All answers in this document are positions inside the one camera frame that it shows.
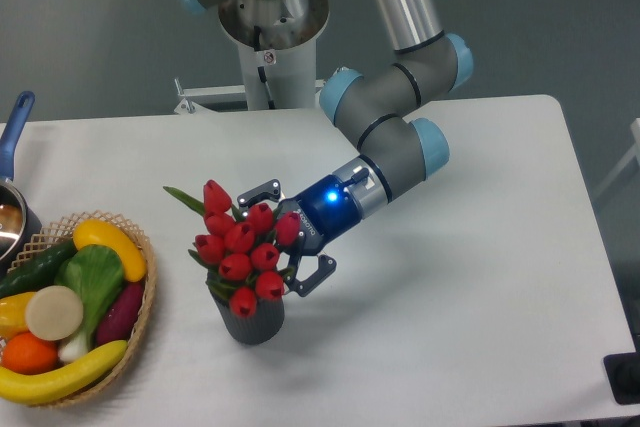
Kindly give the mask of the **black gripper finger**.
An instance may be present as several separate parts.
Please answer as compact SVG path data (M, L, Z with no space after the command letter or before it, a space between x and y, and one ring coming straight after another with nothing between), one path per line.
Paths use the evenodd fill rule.
M283 199L282 188L278 179L271 179L237 197L239 208L250 208L251 206L263 202L272 201L278 203Z
M294 292L300 297L306 297L335 272L336 260L333 257L327 254L318 254L316 258L316 270L304 280L297 278L302 256L298 255L291 258L289 264L292 268L292 273L287 274L284 278L284 283L290 292Z

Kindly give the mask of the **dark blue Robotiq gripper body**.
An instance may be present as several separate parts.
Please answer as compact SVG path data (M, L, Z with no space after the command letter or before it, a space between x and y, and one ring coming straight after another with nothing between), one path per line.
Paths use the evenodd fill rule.
M354 196L335 174L323 177L292 198L285 198L278 209L277 220L289 212L298 214L299 231L304 233L302 256L319 254L328 243L362 220Z

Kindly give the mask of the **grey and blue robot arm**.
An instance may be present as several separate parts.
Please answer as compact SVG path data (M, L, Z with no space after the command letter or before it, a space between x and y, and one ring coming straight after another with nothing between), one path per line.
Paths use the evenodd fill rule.
M328 0L179 0L194 13L216 9L236 44L251 110L320 107L356 148L357 156L292 198L277 183L239 198L247 210L262 200L295 211L301 230L290 251L285 282L307 295L333 273L324 255L335 240L426 180L449 158L441 130L409 114L464 83L473 57L465 41L446 32L432 0L376 0L394 64L367 78L342 68L316 80L316 41L329 18Z

